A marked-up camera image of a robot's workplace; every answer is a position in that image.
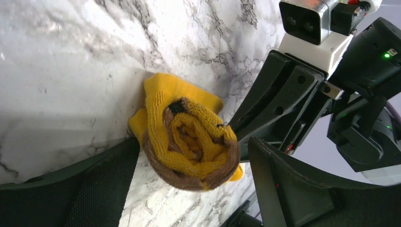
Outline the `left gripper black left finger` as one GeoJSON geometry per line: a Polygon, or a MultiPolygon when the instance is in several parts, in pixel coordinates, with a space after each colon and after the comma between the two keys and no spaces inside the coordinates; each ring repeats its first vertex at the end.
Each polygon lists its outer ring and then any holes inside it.
{"type": "Polygon", "coordinates": [[[24,183],[0,187],[3,227],[117,227],[140,146],[126,140],[24,183]]]}

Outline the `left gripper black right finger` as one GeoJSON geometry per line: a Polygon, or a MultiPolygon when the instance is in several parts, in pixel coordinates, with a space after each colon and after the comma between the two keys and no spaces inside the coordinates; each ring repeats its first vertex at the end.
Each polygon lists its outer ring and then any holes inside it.
{"type": "Polygon", "coordinates": [[[252,137],[248,153],[266,227],[398,227],[400,185],[339,177],[252,137]]]}

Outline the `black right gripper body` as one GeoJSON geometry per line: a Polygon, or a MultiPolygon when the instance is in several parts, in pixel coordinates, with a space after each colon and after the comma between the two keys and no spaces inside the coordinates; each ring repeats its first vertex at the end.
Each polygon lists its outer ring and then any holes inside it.
{"type": "Polygon", "coordinates": [[[313,114],[330,115],[327,137],[356,172],[401,166],[401,118],[389,100],[401,91],[401,31],[380,17],[357,36],[321,45],[285,34],[280,52],[328,70],[313,114]]]}

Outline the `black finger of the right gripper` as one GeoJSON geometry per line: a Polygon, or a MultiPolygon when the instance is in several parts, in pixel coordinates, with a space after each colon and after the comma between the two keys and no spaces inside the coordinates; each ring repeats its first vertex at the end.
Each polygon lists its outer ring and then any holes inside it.
{"type": "Polygon", "coordinates": [[[235,112],[229,125],[235,132],[241,132],[262,113],[277,92],[285,83],[292,59],[278,51],[269,52],[257,78],[248,94],[235,112]]]}
{"type": "Polygon", "coordinates": [[[280,151],[295,145],[307,123],[301,120],[313,100],[324,73],[307,66],[291,64],[284,85],[274,93],[260,115],[241,132],[235,132],[240,144],[240,161],[249,161],[249,139],[260,138],[280,151]]]}

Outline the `brown yellow bear towel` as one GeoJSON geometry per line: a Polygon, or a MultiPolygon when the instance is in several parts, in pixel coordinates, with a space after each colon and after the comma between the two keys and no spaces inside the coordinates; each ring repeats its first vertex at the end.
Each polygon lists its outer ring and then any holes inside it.
{"type": "Polygon", "coordinates": [[[155,172],[186,191],[210,191],[240,180],[237,137],[219,118],[223,101],[179,77],[144,81],[145,107],[128,121],[155,172]]]}

